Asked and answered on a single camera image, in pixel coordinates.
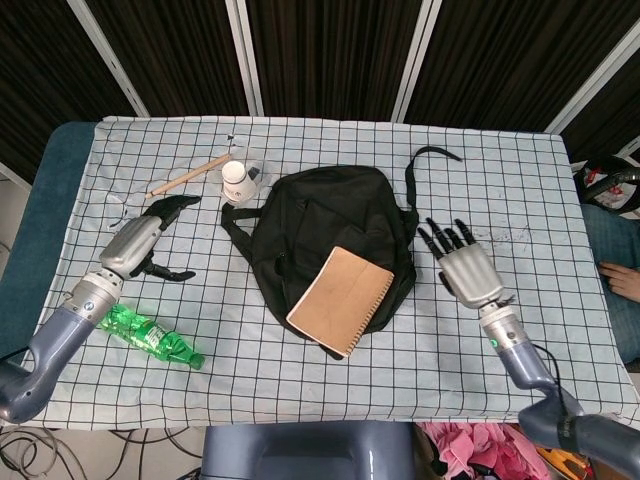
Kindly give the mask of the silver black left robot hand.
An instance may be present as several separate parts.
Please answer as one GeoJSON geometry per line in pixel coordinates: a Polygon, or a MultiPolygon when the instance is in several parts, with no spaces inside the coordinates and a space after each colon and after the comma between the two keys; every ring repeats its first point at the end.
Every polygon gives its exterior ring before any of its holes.
{"type": "Polygon", "coordinates": [[[123,280],[144,273],[169,282],[185,282],[193,271],[173,272],[153,262],[154,246],[162,234],[200,196],[172,195],[153,202],[141,216],[129,220],[99,256],[101,266],[123,280]]]}

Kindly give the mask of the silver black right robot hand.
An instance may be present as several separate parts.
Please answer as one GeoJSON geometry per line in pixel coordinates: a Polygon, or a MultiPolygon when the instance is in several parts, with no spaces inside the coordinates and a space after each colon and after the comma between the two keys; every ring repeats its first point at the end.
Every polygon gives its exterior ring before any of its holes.
{"type": "Polygon", "coordinates": [[[454,221],[456,230],[442,229],[432,218],[426,223],[430,233],[422,227],[417,231],[440,267],[439,278],[445,288],[470,309],[498,304],[503,282],[470,228],[460,219],[454,221]]]}

